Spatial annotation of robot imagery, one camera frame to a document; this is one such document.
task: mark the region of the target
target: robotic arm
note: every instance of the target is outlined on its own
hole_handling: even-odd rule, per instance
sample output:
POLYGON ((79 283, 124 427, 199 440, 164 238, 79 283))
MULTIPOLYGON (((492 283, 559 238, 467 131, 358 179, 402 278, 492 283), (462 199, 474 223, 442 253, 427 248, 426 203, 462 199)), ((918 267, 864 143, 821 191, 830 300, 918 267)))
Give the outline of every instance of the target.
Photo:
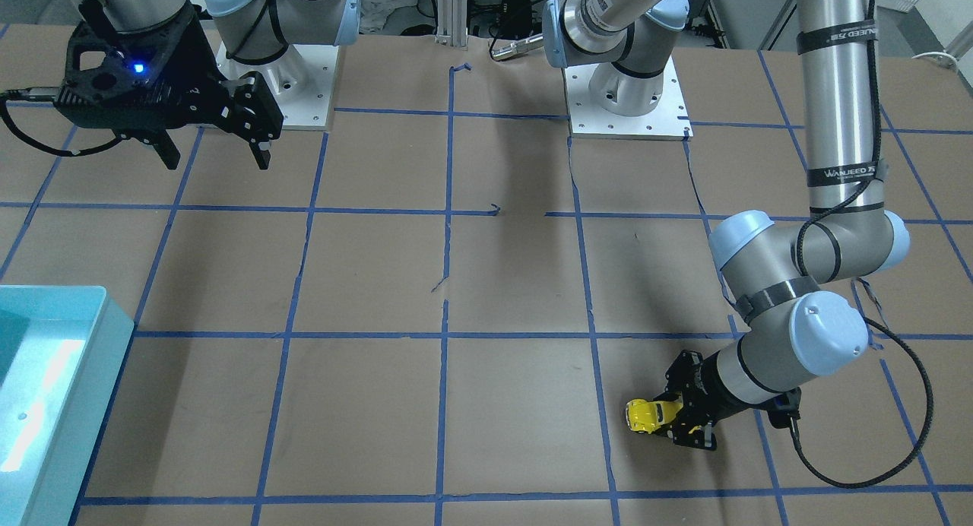
MULTIPOLYGON (((330 99, 337 54, 328 54, 325 80, 320 61, 307 69, 293 44, 337 51, 330 46, 353 43, 358 34, 358 0, 208 0, 232 50, 217 61, 189 0, 71 1, 84 20, 68 42, 62 85, 0 93, 0 117, 22 141, 55 155, 88 155, 136 139, 171 170, 180 154, 167 130, 194 124, 243 138, 258 168, 267 169, 271 141, 288 117, 281 107, 310 104, 307 120, 326 120, 322 99, 330 99), (96 65, 88 62, 93 55, 96 65), (110 128, 115 138, 81 151, 51 148, 18 130, 7 100, 52 103, 79 127, 110 128)), ((320 127, 293 125, 300 119, 291 127, 320 127)))
MULTIPOLYGON (((189 0, 71 1, 84 20, 68 42, 62 86, 13 90, 5 100, 49 101, 79 127, 110 128, 110 145, 152 146, 171 170, 180 154, 166 130, 216 125, 245 139, 268 168, 283 121, 271 90, 256 72, 233 80, 219 72, 189 0), (100 62, 86 65, 93 55, 100 62)), ((11 124, 6 108, 3 115, 11 124)))
MULTIPOLYGON (((750 333, 710 357, 684 350, 668 368, 666 390, 652 402, 629 402, 630 429, 715 450, 713 426, 747 408, 767 410, 785 428, 797 416, 800 385, 868 348, 858 311, 818 283, 889 269, 907 255, 909 232, 883 210, 875 54, 866 44, 876 27, 866 0, 797 3, 813 218, 779 226, 747 211, 716 228, 713 259, 750 333)), ((672 30, 681 30, 667 17, 678 13, 672 0, 552 0, 544 15, 548 61, 599 63, 591 96, 620 115, 647 113, 649 99, 661 95, 654 78, 670 56, 672 30)))

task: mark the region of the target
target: bolt hole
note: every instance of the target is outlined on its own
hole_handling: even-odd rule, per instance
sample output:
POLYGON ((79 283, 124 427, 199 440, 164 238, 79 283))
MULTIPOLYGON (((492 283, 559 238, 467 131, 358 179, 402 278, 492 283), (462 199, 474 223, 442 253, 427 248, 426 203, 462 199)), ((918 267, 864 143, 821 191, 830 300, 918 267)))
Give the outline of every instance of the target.
POLYGON ((111 89, 111 87, 115 87, 115 83, 118 82, 119 80, 115 76, 112 76, 109 73, 101 73, 94 76, 94 79, 91 80, 91 86, 98 90, 108 90, 111 89))

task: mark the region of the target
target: label on robot arm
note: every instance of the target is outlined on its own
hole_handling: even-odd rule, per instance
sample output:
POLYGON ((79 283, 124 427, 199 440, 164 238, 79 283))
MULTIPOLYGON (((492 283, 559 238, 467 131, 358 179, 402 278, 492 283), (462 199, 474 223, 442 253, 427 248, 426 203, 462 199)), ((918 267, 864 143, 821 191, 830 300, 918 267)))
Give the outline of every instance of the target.
POLYGON ((855 163, 854 165, 830 166, 827 169, 807 170, 807 186, 817 188, 821 186, 837 186, 862 182, 876 176, 876 167, 872 163, 855 163))
POLYGON ((611 0, 588 0, 587 7, 585 8, 585 13, 587 14, 588 19, 591 20, 592 24, 601 28, 602 32, 614 31, 611 24, 605 23, 605 21, 601 19, 601 15, 604 14, 605 11, 611 7, 611 5, 611 0))

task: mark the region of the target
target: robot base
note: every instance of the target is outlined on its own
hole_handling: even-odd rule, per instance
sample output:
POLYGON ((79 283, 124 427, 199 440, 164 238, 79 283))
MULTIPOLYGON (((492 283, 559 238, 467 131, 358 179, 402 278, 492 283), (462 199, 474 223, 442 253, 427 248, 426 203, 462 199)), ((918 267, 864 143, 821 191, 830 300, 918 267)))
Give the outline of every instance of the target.
MULTIPOLYGON (((289 87, 274 87, 274 98, 284 114, 284 128, 303 131, 326 131, 331 120, 331 101, 334 96, 334 83, 338 75, 338 55, 340 48, 332 45, 295 45, 300 54, 303 68, 295 73, 301 74, 303 83, 289 87)), ((220 45, 216 55, 219 69, 228 78, 234 79, 237 72, 257 70, 268 77, 270 73, 283 73, 287 68, 275 68, 276 62, 263 66, 241 65, 239 62, 227 61, 227 48, 220 45)), ((268 77, 268 82, 274 83, 274 77, 268 77)))
POLYGON ((564 89, 571 116, 571 135, 580 138, 640 138, 646 141, 682 141, 693 136, 682 87, 672 59, 667 62, 666 90, 650 113, 626 117, 605 110, 591 98, 588 82, 598 65, 564 69, 564 89))

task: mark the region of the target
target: metal rod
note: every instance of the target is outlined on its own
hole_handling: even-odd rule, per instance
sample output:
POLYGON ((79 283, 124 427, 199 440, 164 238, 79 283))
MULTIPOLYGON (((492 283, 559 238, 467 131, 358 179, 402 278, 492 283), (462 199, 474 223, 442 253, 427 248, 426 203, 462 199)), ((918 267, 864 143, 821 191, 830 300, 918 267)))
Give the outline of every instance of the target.
POLYGON ((526 52, 541 49, 542 47, 544 47, 544 34, 535 34, 531 37, 525 37, 524 39, 511 42, 506 47, 491 51, 490 54, 493 56, 494 61, 508 61, 516 56, 524 55, 526 52))
POLYGON ((439 0, 436 43, 466 48, 467 0, 439 0))

